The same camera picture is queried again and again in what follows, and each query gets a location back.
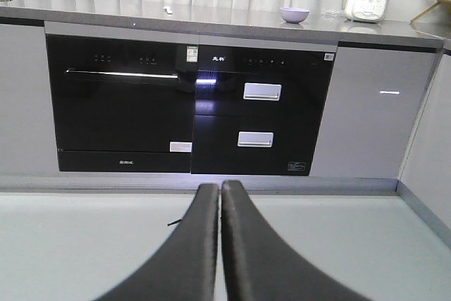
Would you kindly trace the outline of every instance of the built-in dishwasher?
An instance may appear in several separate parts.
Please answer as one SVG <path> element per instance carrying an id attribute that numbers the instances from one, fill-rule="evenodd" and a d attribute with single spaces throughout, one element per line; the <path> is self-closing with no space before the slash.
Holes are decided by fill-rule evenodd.
<path id="1" fill-rule="evenodd" d="M 334 58 L 200 45 L 191 172 L 309 175 Z"/>
<path id="2" fill-rule="evenodd" d="M 197 46 L 47 35 L 60 171 L 189 172 Z"/>

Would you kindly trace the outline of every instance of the gray floor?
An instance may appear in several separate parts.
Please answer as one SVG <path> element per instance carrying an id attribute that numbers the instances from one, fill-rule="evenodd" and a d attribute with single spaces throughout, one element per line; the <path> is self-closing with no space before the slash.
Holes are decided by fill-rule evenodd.
<path id="1" fill-rule="evenodd" d="M 300 254 L 374 300 L 451 300 L 451 250 L 399 197 L 252 199 Z M 91 300 L 145 261 L 191 200 L 1 193 L 0 300 Z"/>

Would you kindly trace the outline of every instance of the small bowl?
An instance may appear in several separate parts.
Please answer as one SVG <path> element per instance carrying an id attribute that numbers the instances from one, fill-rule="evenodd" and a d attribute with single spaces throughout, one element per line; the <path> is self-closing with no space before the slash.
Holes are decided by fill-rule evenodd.
<path id="1" fill-rule="evenodd" d="M 298 24 L 307 19 L 310 10 L 305 8 L 281 7 L 280 15 L 287 23 Z"/>

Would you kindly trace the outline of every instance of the drawer handle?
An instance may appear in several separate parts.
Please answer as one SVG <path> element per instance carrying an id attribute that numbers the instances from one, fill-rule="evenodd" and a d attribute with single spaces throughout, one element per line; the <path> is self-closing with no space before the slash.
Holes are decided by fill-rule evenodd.
<path id="1" fill-rule="evenodd" d="M 274 133 L 272 132 L 239 132 L 238 147 L 261 147 L 273 146 Z"/>
<path id="2" fill-rule="evenodd" d="M 265 94 L 245 94 L 245 99 L 266 99 L 266 100 L 279 100 L 279 94 L 265 95 Z"/>
<path id="3" fill-rule="evenodd" d="M 280 84 L 261 84 L 255 82 L 246 82 L 243 92 L 244 100 L 267 100 L 278 102 L 280 100 Z"/>
<path id="4" fill-rule="evenodd" d="M 240 141 L 238 142 L 238 146 L 271 147 L 271 141 L 268 142 Z"/>

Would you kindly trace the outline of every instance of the label sticker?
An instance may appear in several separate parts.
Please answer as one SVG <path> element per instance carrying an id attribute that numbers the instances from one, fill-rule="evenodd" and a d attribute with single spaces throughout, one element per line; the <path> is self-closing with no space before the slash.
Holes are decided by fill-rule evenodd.
<path id="1" fill-rule="evenodd" d="M 196 63 L 197 62 L 197 46 L 187 46 L 186 47 L 186 62 Z"/>
<path id="2" fill-rule="evenodd" d="M 191 153 L 192 142 L 171 141 L 169 142 L 170 152 Z"/>
<path id="3" fill-rule="evenodd" d="M 306 166 L 307 163 L 305 162 L 290 161 L 288 163 L 288 170 L 292 172 L 303 172 Z"/>
<path id="4" fill-rule="evenodd" d="M 334 57 L 335 57 L 335 55 L 333 53 L 325 53 L 324 54 L 324 60 L 327 60 L 327 61 L 333 61 Z"/>

